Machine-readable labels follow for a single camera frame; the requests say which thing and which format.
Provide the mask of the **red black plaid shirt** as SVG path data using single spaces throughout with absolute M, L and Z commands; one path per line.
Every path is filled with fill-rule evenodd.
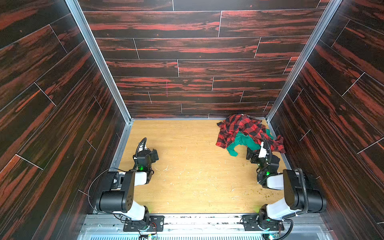
M 220 128 L 218 139 L 216 142 L 216 146 L 220 148 L 224 148 L 224 143 L 221 138 L 222 134 L 225 133 L 232 133 L 237 131 L 255 131 L 258 129 L 265 129 L 269 130 L 265 125 L 263 125 L 261 120 L 256 120 L 254 118 L 251 118 L 248 115 L 232 115 L 226 118 L 224 121 L 217 123 L 218 127 Z M 278 152 L 278 153 L 285 153 L 285 147 L 284 147 L 284 138 L 282 136 L 278 136 L 274 140 L 267 140 L 268 144 L 271 147 L 272 152 Z

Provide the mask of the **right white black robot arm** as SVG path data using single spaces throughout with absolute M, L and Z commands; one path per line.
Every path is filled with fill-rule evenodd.
M 278 173 L 280 158 L 265 148 L 254 151 L 247 148 L 246 159 L 258 165 L 257 180 L 263 188 L 284 192 L 281 200 L 260 208 L 254 220 L 260 228 L 276 229 L 290 217 L 326 210 L 326 198 L 301 169 Z

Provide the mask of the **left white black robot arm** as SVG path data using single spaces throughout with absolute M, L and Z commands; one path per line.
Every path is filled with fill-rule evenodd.
M 157 150 L 147 148 L 147 138 L 143 138 L 133 155 L 134 167 L 129 171 L 107 170 L 100 176 L 102 180 L 95 191 L 95 210 L 108 214 L 121 214 L 128 224 L 144 225 L 150 223 L 149 210 L 135 202 L 136 186 L 149 184 L 155 171 L 152 164 L 159 160 Z

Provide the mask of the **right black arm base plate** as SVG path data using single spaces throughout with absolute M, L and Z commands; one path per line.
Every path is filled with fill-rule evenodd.
M 264 215 L 244 215 L 240 220 L 245 231 L 283 231 L 282 221 L 273 220 Z

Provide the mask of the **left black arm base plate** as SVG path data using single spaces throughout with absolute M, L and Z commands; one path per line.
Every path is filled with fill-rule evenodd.
M 123 232 L 162 232 L 165 216 L 149 215 L 140 221 L 125 220 Z

